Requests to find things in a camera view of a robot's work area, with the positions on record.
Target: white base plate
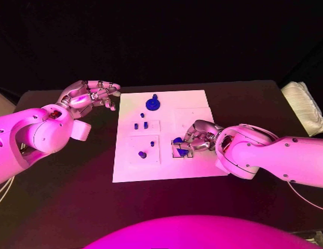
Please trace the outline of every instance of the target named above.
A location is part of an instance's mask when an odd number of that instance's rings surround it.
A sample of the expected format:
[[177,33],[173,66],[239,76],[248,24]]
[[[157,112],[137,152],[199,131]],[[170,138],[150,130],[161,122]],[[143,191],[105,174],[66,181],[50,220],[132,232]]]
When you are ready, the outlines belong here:
[[[145,108],[153,94],[160,101],[156,111]],[[197,119],[213,122],[203,90],[121,94],[114,183],[228,175],[215,166],[218,157],[213,151],[195,152],[192,158],[173,158],[170,142],[176,137],[183,138]],[[144,159],[137,154],[140,151],[147,153]]]

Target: blue object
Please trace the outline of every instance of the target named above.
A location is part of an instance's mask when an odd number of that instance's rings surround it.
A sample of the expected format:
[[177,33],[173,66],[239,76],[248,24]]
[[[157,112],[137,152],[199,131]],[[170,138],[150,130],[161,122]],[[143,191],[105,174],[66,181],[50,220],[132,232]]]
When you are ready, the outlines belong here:
[[157,95],[153,94],[153,98],[145,102],[147,110],[157,110],[160,108],[160,102],[157,100]]
[[183,139],[180,137],[177,137],[174,140],[173,140],[173,144],[174,143],[182,143],[183,142]]
[[179,155],[180,155],[182,157],[184,157],[184,156],[187,155],[187,153],[189,153],[189,151],[187,151],[186,149],[176,149],[176,150],[177,150]]
[[138,156],[144,159],[147,157],[147,153],[144,153],[143,151],[138,152]]

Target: black table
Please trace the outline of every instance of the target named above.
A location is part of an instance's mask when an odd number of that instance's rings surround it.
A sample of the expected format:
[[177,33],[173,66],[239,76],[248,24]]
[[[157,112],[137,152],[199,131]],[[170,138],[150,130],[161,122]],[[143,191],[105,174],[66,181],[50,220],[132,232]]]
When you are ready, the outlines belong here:
[[[249,123],[278,136],[307,136],[270,80],[127,87],[122,92],[200,89],[223,127]],[[60,92],[27,92],[16,111],[55,103]],[[131,224],[186,214],[232,216],[290,232],[323,230],[323,211],[262,169],[252,180],[229,175],[112,183],[117,120],[118,111],[95,108],[82,118],[92,125],[88,140],[70,139],[16,176],[0,204],[0,248],[82,247]],[[323,205],[323,189],[294,186]]]

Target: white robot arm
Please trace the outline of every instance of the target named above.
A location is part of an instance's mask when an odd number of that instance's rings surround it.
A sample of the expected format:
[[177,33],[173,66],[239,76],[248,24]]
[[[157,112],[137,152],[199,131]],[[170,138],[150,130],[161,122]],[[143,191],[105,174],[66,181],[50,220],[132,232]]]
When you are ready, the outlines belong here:
[[215,150],[216,166],[244,179],[264,168],[284,181],[323,188],[323,139],[278,138],[248,124],[223,129],[197,120],[176,145],[193,151]]
[[86,140],[91,125],[76,120],[94,106],[115,110],[108,95],[119,85],[79,80],[62,92],[56,104],[0,117],[0,183],[57,152],[69,138]]

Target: robotic hand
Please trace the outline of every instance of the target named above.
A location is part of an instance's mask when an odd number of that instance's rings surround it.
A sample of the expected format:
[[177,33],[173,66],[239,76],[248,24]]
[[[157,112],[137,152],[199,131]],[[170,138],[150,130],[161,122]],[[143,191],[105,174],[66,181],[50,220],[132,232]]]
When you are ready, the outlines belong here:
[[86,140],[91,125],[76,119],[94,106],[115,110],[108,96],[119,96],[118,90],[114,83],[79,80],[62,92],[56,104],[0,117],[0,183],[57,152],[70,137]]
[[223,129],[197,120],[177,145],[193,151],[215,150],[216,166],[244,179],[264,168],[284,181],[323,188],[323,139],[278,138],[248,124]]

